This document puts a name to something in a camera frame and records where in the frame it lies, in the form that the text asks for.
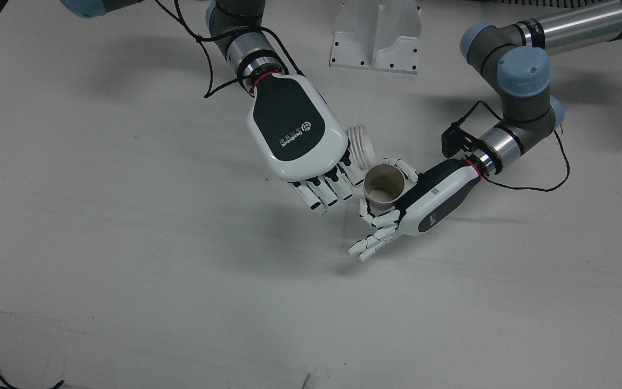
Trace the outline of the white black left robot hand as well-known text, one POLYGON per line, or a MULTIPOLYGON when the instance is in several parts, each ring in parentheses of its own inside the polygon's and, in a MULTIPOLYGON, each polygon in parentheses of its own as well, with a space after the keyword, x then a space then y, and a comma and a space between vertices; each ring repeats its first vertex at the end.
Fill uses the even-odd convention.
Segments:
POLYGON ((432 229, 481 182, 467 158, 449 158, 419 173, 400 158, 382 158, 365 174, 360 218, 375 232, 348 249, 366 261, 400 236, 419 236, 432 229))

